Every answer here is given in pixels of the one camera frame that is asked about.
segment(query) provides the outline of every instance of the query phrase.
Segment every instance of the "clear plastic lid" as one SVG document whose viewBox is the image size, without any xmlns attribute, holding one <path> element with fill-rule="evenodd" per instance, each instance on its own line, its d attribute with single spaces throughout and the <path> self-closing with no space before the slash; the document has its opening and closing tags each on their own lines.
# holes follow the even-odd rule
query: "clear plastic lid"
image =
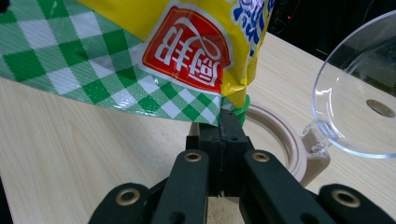
<svg viewBox="0 0 396 224">
<path fill-rule="evenodd" d="M 368 158 L 396 157 L 396 11 L 348 36 L 320 69 L 315 121 L 335 145 Z"/>
</svg>

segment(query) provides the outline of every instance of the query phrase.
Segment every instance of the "wooden table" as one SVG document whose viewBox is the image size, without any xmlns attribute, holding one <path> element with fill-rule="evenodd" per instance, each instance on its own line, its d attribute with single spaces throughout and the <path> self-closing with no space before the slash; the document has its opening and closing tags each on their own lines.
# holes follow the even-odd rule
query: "wooden table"
<svg viewBox="0 0 396 224">
<path fill-rule="evenodd" d="M 268 34 L 248 93 L 300 133 L 313 119 L 311 91 L 322 63 Z M 15 223 L 87 223 L 117 185 L 151 187 L 166 178 L 190 128 L 188 122 L 121 113 L 4 79 L 0 126 L 0 173 Z M 265 149 L 266 140 L 255 139 Z M 330 166 L 308 189 L 350 186 L 396 219 L 396 160 L 368 160 L 334 147 L 330 154 Z M 243 222 L 237 204 L 227 200 L 210 199 L 208 217 L 208 223 Z"/>
</svg>

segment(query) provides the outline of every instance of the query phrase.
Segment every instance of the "light wood tabletop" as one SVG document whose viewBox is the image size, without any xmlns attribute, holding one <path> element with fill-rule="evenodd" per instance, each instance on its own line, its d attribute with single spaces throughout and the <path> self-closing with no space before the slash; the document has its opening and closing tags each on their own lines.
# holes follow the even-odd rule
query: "light wood tabletop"
<svg viewBox="0 0 396 224">
<path fill-rule="evenodd" d="M 267 34 L 252 101 L 298 133 L 313 119 L 311 92 L 323 61 Z M 87 223 L 110 190 L 168 177 L 190 123 L 83 104 L 0 79 L 0 174 L 14 223 Z M 245 127 L 256 148 L 266 137 Z M 396 219 L 396 160 L 369 160 L 330 148 L 330 166 L 308 189 L 340 183 Z M 210 199 L 208 223 L 243 223 L 236 203 Z"/>
</svg>

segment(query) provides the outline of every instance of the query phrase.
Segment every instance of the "plastic packaging bag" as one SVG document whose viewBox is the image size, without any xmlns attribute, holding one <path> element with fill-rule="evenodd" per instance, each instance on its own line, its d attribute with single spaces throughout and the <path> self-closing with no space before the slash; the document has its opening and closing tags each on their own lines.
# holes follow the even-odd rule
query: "plastic packaging bag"
<svg viewBox="0 0 396 224">
<path fill-rule="evenodd" d="M 0 76 L 89 104 L 217 125 L 243 108 L 270 1 L 14 0 Z"/>
</svg>

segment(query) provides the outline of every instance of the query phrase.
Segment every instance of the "transparent lid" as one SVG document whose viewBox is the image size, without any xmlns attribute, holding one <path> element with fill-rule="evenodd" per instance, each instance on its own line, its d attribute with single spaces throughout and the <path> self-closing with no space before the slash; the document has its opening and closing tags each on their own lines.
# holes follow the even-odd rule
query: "transparent lid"
<svg viewBox="0 0 396 224">
<path fill-rule="evenodd" d="M 396 11 L 348 36 L 320 69 L 315 121 L 329 141 L 369 158 L 396 157 Z"/>
</svg>

